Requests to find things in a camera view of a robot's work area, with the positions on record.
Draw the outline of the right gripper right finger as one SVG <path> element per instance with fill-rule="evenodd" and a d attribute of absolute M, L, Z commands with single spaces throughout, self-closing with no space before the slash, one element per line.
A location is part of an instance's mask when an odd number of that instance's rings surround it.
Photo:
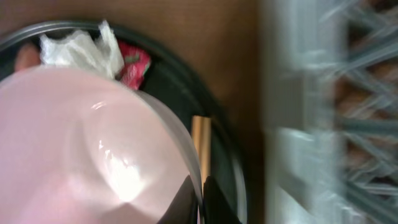
<path fill-rule="evenodd" d="M 212 176 L 204 183 L 203 202 L 206 224 L 241 224 Z"/>

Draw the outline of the pink bowl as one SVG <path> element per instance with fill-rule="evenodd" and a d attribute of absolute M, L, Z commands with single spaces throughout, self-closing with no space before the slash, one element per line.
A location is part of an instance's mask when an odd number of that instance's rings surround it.
<path fill-rule="evenodd" d="M 1 82 L 2 223 L 158 223 L 188 175 L 199 206 L 190 134 L 147 93 L 73 68 Z"/>

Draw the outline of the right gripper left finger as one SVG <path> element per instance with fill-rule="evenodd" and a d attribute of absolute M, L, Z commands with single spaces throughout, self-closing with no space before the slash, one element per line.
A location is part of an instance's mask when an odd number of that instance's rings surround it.
<path fill-rule="evenodd" d="M 158 224 L 197 224 L 198 200 L 188 175 Z"/>

